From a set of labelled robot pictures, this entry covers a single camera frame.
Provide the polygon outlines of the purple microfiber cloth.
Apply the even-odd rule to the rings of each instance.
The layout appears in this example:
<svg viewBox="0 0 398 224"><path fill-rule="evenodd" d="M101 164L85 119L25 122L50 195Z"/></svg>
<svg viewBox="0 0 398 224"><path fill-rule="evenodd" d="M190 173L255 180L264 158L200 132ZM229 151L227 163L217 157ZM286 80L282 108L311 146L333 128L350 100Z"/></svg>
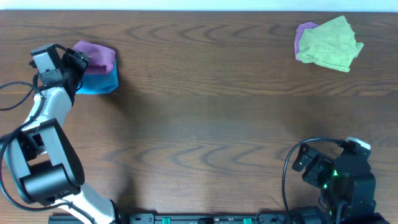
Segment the purple microfiber cloth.
<svg viewBox="0 0 398 224"><path fill-rule="evenodd" d="M73 46L73 50L82 52L89 58L86 74L107 75L114 68L116 52L109 47L81 40Z"/></svg>

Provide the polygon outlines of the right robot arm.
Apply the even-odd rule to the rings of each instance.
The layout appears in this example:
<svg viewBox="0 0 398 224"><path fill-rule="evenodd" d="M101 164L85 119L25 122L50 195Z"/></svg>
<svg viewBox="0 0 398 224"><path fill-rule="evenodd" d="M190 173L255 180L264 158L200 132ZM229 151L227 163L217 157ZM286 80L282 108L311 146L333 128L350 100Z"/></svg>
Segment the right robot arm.
<svg viewBox="0 0 398 224"><path fill-rule="evenodd" d="M371 146L355 138L338 143L340 156L333 159L303 143L292 168L304 171L304 182L320 189L320 201L326 205L335 223L387 223L375 212L376 178L368 158Z"/></svg>

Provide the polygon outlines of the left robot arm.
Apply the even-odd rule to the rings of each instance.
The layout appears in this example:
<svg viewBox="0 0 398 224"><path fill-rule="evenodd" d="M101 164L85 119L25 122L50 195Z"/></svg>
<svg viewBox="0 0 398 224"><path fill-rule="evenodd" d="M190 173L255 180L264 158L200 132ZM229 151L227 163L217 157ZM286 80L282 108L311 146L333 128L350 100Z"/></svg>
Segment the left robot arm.
<svg viewBox="0 0 398 224"><path fill-rule="evenodd" d="M30 94L34 105L27 119L1 137L1 162L6 163L23 203L1 191L15 207L41 212L61 208L83 223L121 223L116 204L85 182L85 173L62 126L75 102L89 58L82 52L50 44L31 51L30 66L38 70Z"/></svg>

